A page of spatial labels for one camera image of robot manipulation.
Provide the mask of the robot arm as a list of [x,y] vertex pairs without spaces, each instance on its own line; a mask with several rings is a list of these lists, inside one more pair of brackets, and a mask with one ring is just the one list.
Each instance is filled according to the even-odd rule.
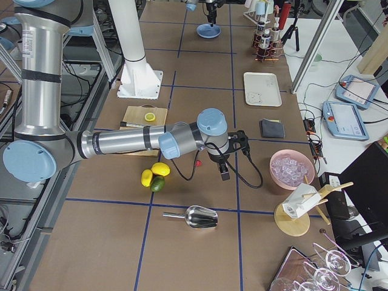
[[[183,0],[181,2],[185,3],[187,10],[195,11],[199,3],[199,0]],[[204,14],[207,17],[207,20],[210,26],[213,27],[216,24],[217,8],[219,7],[219,1],[205,0],[204,3],[206,5],[206,10],[207,10],[206,12],[204,12]]]
[[203,110],[195,122],[145,125],[109,132],[66,130],[80,117],[92,92],[88,79],[79,89],[62,89],[65,35],[90,36],[99,30],[92,1],[15,1],[21,26],[21,122],[2,153],[5,169],[24,182],[40,182],[82,159],[97,155],[160,150],[167,159],[207,151],[223,179],[231,153],[249,152],[246,134],[229,132],[224,114]]

